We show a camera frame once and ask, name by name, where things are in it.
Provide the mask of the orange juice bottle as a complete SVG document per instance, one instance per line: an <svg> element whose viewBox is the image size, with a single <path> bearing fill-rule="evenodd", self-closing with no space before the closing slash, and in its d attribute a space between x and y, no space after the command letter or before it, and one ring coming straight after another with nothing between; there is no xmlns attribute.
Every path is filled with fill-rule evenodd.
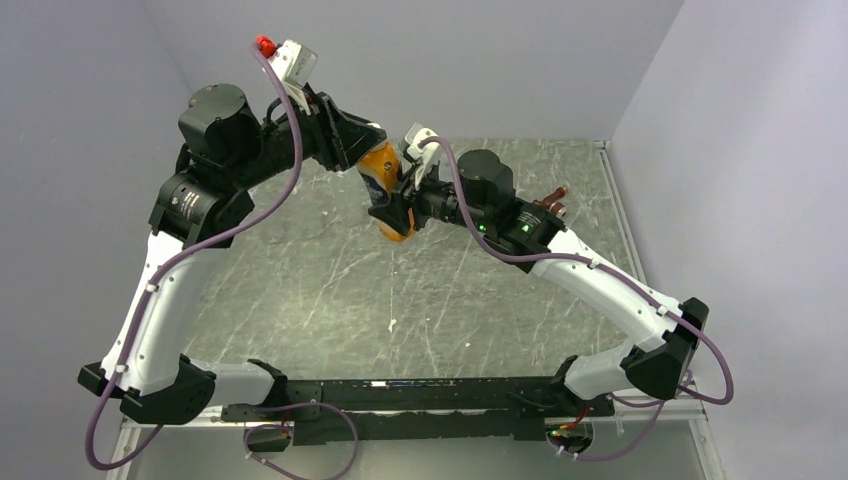
<svg viewBox="0 0 848 480"><path fill-rule="evenodd" d="M398 156L388 142L383 142L371 150L357 165L366 190L368 186L377 187L391 191L395 186L402 184L401 164ZM393 242L403 242L409 236L385 236Z"/></svg>

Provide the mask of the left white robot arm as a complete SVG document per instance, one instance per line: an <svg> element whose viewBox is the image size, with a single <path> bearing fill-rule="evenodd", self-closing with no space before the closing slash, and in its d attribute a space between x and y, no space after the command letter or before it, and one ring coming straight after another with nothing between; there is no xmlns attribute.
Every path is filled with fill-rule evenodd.
<svg viewBox="0 0 848 480"><path fill-rule="evenodd" d="M178 127L184 142L150 215L131 309L109 353L82 367L78 381L141 424L183 425L235 404L272 420L289 400L283 372L260 360L215 364L185 354L201 292L253 211L253 187L292 169L297 157L348 170L387 135L313 90L294 119L259 120L232 84L196 91Z"/></svg>

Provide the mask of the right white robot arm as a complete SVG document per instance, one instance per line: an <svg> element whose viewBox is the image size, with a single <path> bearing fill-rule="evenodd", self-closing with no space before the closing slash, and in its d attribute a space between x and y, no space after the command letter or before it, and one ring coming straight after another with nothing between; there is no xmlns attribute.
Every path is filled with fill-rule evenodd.
<svg viewBox="0 0 848 480"><path fill-rule="evenodd" d="M485 252L562 287L595 308L625 334L623 344L572 355L552 377L551 401L574 415L600 395L637 389L668 401L687 391L689 363L709 313L696 298L684 302L649 287L595 252L539 200L518 197L514 172L497 154L475 149L440 174L429 145L403 172L389 144L357 165L381 232L401 242L428 220L458 225L482 240Z"/></svg>

